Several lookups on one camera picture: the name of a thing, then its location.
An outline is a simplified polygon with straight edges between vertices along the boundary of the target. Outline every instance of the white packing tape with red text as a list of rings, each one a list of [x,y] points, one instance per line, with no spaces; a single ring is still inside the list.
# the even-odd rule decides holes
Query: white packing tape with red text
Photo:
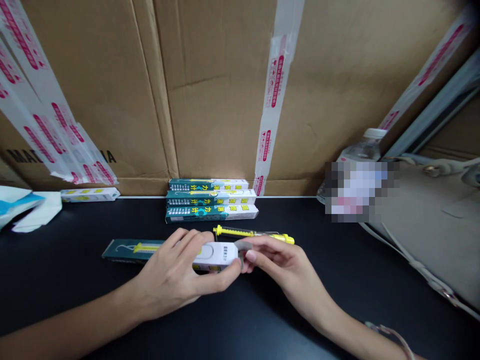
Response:
[[[46,160],[51,175],[75,184],[117,184],[112,169],[75,121],[20,0],[0,0],[0,18],[2,33],[27,78],[2,40],[1,110]]]
[[[420,73],[400,96],[379,128],[390,130],[425,88],[437,77],[453,53],[476,24],[475,9],[467,5],[435,48]]]
[[[275,26],[270,41],[263,113],[256,152],[253,189],[258,196],[265,193],[290,64],[294,59],[302,22],[304,3],[305,0],[278,0],[276,4]]]

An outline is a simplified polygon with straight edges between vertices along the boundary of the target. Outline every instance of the stacked product boxes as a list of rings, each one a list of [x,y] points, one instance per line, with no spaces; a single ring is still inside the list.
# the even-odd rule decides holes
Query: stacked product boxes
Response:
[[[166,196],[167,224],[254,219],[257,195],[240,179],[173,178]]]

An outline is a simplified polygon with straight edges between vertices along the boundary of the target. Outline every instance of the syringe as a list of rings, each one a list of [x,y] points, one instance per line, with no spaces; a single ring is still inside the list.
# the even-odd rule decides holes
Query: syringe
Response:
[[[246,230],[246,229],[240,229],[235,227],[226,227],[226,226],[222,227],[221,225],[217,225],[216,227],[213,228],[213,232],[215,233],[216,236],[224,235],[224,236],[233,237],[233,238],[248,238],[248,237],[254,237],[254,236],[268,235],[280,241],[283,241],[289,244],[295,244],[295,240],[293,237],[290,237],[287,234],[280,234],[278,232],[272,232],[272,231],[255,231],[255,230]]]

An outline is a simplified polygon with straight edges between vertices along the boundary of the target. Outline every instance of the beige bag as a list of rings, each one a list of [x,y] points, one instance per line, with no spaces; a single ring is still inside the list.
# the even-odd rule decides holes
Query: beige bag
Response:
[[[362,226],[399,251],[454,306],[480,321],[469,307],[480,312],[480,158],[438,159],[428,165],[398,159],[403,160],[398,194],[382,199],[381,223]]]

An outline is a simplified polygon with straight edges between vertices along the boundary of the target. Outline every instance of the black table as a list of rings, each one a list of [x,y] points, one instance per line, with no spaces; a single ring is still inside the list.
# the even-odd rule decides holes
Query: black table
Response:
[[[407,262],[356,223],[331,223],[314,198],[261,198],[254,220],[226,226],[279,231],[307,253],[333,299],[361,322],[398,331],[428,359],[480,359],[480,323],[434,292]],[[48,225],[0,232],[0,336],[117,288],[140,265],[101,258],[112,239],[166,239],[165,199],[65,204]],[[230,288],[147,322],[90,358],[352,359],[316,333],[260,269]]]

